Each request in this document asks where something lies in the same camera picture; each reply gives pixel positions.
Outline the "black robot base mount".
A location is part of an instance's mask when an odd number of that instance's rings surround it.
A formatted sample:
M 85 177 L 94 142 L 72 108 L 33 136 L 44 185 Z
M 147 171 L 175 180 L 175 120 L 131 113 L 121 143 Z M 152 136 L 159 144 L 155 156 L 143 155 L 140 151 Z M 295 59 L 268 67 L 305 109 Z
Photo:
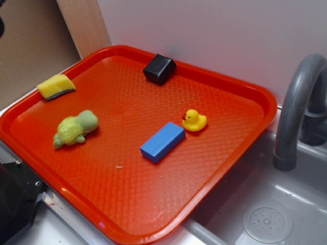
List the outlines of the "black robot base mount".
M 44 190 L 25 162 L 1 164 L 1 244 L 11 244 L 33 226 Z

